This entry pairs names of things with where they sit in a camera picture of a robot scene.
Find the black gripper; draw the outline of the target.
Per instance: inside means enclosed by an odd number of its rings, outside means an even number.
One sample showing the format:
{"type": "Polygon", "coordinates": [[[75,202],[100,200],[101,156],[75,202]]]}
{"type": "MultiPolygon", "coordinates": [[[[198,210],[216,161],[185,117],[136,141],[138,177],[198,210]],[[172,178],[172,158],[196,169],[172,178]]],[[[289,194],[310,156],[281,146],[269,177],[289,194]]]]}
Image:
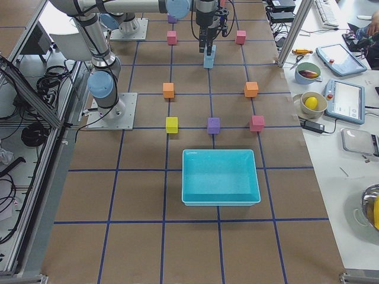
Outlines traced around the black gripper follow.
{"type": "Polygon", "coordinates": [[[211,56],[213,41],[221,34],[228,36],[227,20],[229,10],[219,5],[197,5],[195,7],[195,21],[199,26],[199,52],[204,53],[207,45],[207,56],[211,56]]]}

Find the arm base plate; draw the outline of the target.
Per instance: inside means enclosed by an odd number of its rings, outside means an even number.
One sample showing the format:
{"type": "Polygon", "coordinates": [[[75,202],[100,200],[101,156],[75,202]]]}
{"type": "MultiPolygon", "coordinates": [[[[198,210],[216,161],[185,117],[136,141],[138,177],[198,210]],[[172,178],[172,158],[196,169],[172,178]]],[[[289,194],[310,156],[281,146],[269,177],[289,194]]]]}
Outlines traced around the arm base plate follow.
{"type": "Polygon", "coordinates": [[[119,25],[109,36],[111,41],[144,41],[147,36],[147,18],[134,18],[119,25]]]}
{"type": "Polygon", "coordinates": [[[137,92],[118,93],[118,103],[108,113],[106,109],[98,109],[88,115],[89,130],[132,130],[137,105],[137,92]]]}

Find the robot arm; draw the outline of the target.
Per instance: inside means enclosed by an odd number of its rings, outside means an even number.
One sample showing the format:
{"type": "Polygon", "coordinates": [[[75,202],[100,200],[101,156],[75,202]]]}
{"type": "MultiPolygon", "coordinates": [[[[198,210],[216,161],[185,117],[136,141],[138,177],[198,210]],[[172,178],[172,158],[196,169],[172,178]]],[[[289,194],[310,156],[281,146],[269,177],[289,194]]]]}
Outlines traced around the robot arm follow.
{"type": "Polygon", "coordinates": [[[184,18],[197,7],[197,1],[51,1],[59,11],[71,17],[91,53],[94,74],[87,85],[97,103],[98,112],[106,122],[124,116],[126,105],[117,90],[121,63],[111,51],[99,23],[100,15],[109,15],[116,23],[130,13],[156,12],[184,18]]]}
{"type": "Polygon", "coordinates": [[[219,34],[227,37],[227,17],[229,11],[219,1],[96,1],[103,23],[112,30],[121,24],[133,21],[137,12],[168,14],[181,19],[189,13],[199,26],[195,38],[199,42],[199,52],[211,56],[213,41],[219,34]]]}

